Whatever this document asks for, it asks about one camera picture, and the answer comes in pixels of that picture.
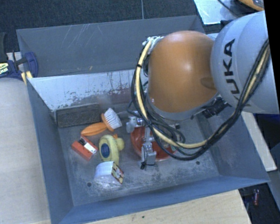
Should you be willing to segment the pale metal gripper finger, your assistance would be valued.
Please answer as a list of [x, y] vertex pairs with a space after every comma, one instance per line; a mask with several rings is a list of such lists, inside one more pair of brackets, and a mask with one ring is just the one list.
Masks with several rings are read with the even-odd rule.
[[153, 151], [152, 144], [144, 144], [141, 148], [141, 160], [139, 168], [141, 170], [148, 170], [154, 168], [156, 165], [156, 151]]
[[126, 122], [126, 131], [132, 133], [135, 128], [143, 126], [143, 119], [137, 116], [129, 116]]

